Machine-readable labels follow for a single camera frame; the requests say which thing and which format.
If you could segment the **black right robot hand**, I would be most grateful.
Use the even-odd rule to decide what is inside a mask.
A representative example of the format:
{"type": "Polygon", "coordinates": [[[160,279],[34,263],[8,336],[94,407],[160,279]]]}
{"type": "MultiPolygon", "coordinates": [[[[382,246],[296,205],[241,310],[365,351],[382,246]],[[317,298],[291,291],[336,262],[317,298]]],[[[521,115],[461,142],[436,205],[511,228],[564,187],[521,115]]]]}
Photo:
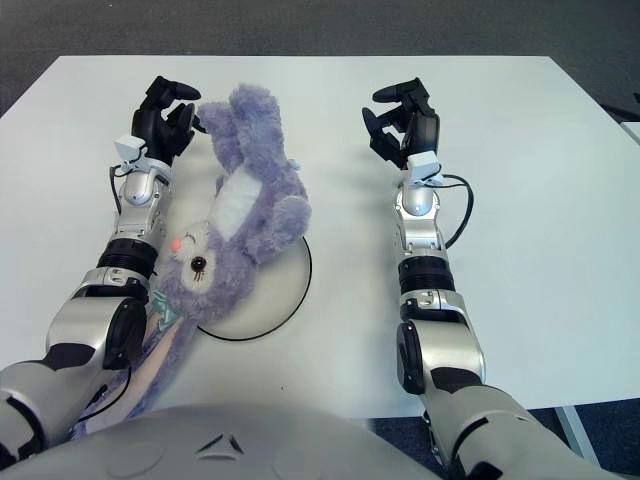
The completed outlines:
{"type": "Polygon", "coordinates": [[[377,103],[397,103],[383,114],[361,109],[370,148],[400,170],[410,156],[437,152],[440,118],[429,105],[429,94],[419,78],[382,88],[372,95],[377,103]]]}

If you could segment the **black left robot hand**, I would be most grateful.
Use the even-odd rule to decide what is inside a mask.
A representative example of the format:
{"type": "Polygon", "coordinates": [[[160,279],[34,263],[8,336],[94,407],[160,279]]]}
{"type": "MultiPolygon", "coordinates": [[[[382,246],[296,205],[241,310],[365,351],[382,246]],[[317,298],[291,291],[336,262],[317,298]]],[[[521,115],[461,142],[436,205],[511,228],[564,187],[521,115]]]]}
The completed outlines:
{"type": "Polygon", "coordinates": [[[171,167],[195,132],[206,132],[195,113],[194,101],[200,98],[194,87],[162,76],[155,78],[134,112],[131,127],[131,135],[145,142],[147,158],[171,167]]]}

